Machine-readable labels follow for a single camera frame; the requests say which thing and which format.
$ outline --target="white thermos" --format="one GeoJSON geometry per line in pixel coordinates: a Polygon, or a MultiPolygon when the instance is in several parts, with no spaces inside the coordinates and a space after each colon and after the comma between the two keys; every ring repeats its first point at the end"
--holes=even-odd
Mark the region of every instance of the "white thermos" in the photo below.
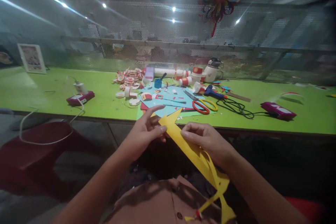
{"type": "Polygon", "coordinates": [[[209,60],[204,70],[206,73],[205,82],[212,83],[215,80],[220,63],[217,58],[211,58],[211,60],[209,60]]]}

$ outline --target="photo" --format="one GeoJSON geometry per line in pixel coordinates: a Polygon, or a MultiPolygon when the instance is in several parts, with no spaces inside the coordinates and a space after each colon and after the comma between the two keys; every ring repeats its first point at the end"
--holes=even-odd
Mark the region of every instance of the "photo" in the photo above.
{"type": "Polygon", "coordinates": [[[18,47],[27,72],[38,74],[47,73],[39,45],[18,44],[18,47]]]}

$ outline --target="scissors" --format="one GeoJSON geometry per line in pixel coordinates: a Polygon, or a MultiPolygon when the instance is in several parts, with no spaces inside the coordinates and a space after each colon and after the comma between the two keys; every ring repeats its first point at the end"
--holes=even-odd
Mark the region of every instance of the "scissors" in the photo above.
{"type": "Polygon", "coordinates": [[[198,99],[197,97],[193,96],[192,94],[188,93],[187,91],[184,90],[184,92],[191,98],[193,99],[192,101],[192,107],[197,111],[197,112],[200,112],[201,114],[210,114],[210,110],[212,111],[217,111],[218,110],[218,107],[215,103],[213,103],[212,101],[209,101],[209,100],[204,100],[204,99],[198,99]],[[196,107],[196,105],[200,106],[202,109],[204,109],[205,111],[202,111],[200,109],[198,109],[196,107]]]}

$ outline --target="yellow paper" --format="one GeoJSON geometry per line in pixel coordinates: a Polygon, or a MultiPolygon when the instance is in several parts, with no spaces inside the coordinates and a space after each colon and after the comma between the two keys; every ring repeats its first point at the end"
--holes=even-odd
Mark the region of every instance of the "yellow paper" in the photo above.
{"type": "Polygon", "coordinates": [[[199,146],[189,143],[184,140],[181,135],[180,128],[175,124],[175,121],[180,115],[182,108],[174,112],[169,116],[164,116],[159,120],[162,126],[167,126],[167,133],[179,146],[179,148],[184,152],[184,154],[191,160],[191,162],[196,166],[196,168],[202,173],[202,175],[216,188],[217,192],[212,196],[203,206],[199,208],[201,213],[210,204],[212,204],[216,199],[220,199],[222,204],[222,221],[224,224],[228,220],[235,217],[233,210],[227,205],[224,199],[224,192],[229,185],[229,177],[219,172],[213,165],[209,155],[199,146]]]}

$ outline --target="hand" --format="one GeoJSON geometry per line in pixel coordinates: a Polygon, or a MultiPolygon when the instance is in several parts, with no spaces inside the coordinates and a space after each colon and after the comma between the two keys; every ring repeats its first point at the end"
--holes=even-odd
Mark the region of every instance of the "hand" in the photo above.
{"type": "Polygon", "coordinates": [[[210,124],[189,122],[181,131],[183,138],[201,146],[213,162],[223,170],[228,168],[237,151],[210,124]]]}
{"type": "Polygon", "coordinates": [[[165,105],[158,105],[149,108],[146,113],[136,121],[131,132],[118,148],[118,151],[123,151],[123,154],[129,158],[130,161],[137,160],[154,139],[161,138],[163,142],[166,141],[164,135],[167,127],[159,124],[160,117],[151,117],[155,111],[163,109],[164,107],[165,105]]]}

